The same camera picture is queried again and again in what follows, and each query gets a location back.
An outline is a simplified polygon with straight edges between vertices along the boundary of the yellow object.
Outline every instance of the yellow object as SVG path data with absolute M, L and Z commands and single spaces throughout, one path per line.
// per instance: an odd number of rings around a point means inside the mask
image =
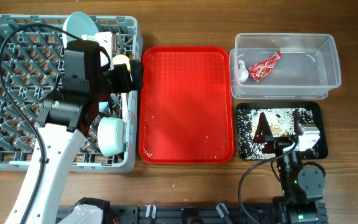
M 122 65 L 122 64 L 126 64 L 128 71 L 131 71 L 131 66 L 129 65 L 129 57 L 126 57 L 125 55 L 117 55 L 115 57 L 112 58 L 112 64 L 113 65 Z

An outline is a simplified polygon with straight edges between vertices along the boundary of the crate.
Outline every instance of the crate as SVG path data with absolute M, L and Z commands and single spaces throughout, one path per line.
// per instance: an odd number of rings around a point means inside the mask
M 24 24 L 50 24 L 59 28 L 68 16 L 1 15 L 0 47 L 14 29 Z M 135 18 L 130 16 L 90 16 L 100 31 L 111 31 L 122 39 L 128 57 L 140 60 L 142 34 Z M 3 55 L 5 81 L 10 94 L 22 105 L 23 112 L 32 122 L 36 121 L 38 106 L 54 86 L 57 75 L 64 72 L 62 34 L 48 28 L 33 27 L 18 33 L 7 45 Z M 120 117 L 121 95 L 111 95 L 113 110 L 102 108 L 105 113 Z M 71 167 L 75 172 L 129 172 L 135 166 L 137 134 L 137 91 L 129 93 L 129 121 L 126 129 L 127 150 L 117 156 L 104 157 L 97 147 L 99 115 L 92 123 L 84 147 Z M 35 139 L 28 127 L 9 105 L 0 84 L 0 170 L 27 170 Z

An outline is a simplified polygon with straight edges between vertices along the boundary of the black container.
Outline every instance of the black container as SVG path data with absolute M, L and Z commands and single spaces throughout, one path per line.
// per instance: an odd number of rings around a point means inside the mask
M 313 114 L 313 122 L 320 130 L 320 139 L 317 144 L 313 147 L 315 151 L 318 152 L 318 157 L 313 154 L 311 150 L 306 150 L 301 153 L 302 159 L 325 159 L 328 156 L 328 147 L 326 136 L 324 132 L 324 124 L 323 124 L 323 116 L 321 114 L 321 109 L 319 104 L 314 101 L 295 101 L 295 102 L 278 102 L 278 103 L 239 103 L 236 106 L 236 114 L 235 114 L 235 127 L 236 128 L 236 145 L 238 145 L 238 133 L 239 133 L 239 125 L 237 122 L 237 114 L 239 110 L 260 110 L 260 109 L 280 109 L 280 108 L 304 108 L 308 111 L 311 111 Z M 246 144 L 243 145 L 242 149 L 239 151 L 243 151 L 242 158 L 245 159 L 247 155 L 251 153 L 250 148 L 246 147 Z

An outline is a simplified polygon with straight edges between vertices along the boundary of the wooden table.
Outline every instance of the wooden table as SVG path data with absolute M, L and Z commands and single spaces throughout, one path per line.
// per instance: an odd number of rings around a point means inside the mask
M 0 14 L 134 16 L 144 50 L 155 45 L 218 45 L 228 52 L 241 32 L 331 34 L 341 63 L 342 85 L 318 101 L 323 111 L 329 156 L 324 202 L 331 223 L 358 223 L 358 1 L 64 1 L 0 0 Z M 221 166 L 153 166 L 137 159 L 128 174 L 71 173 L 61 205 L 82 197 L 112 204 L 173 205 L 236 202 L 242 173 L 254 162 L 239 159 Z M 0 223 L 16 201 L 24 172 L 0 172 Z M 269 166 L 246 179 L 248 202 L 270 202 L 281 194 Z

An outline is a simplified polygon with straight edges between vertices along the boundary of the wooden surface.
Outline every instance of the wooden surface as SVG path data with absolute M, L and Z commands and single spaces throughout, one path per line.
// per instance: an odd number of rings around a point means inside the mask
M 83 11 L 134 16 L 142 29 L 144 50 L 155 45 L 218 45 L 229 52 L 241 32 L 331 34 L 342 85 L 318 101 L 329 148 L 328 158 L 318 161 L 327 171 L 323 201 L 330 223 L 358 223 L 358 1 L 255 2 L 0 0 L 0 14 Z M 82 197 L 118 205 L 236 202 L 240 176 L 252 164 L 238 154 L 221 166 L 152 166 L 138 158 L 129 174 L 71 173 L 61 205 L 73 205 Z M 0 223 L 11 211 L 24 176 L 24 172 L 0 172 Z M 248 202 L 269 202 L 280 194 L 269 166 L 255 170 L 243 188 Z

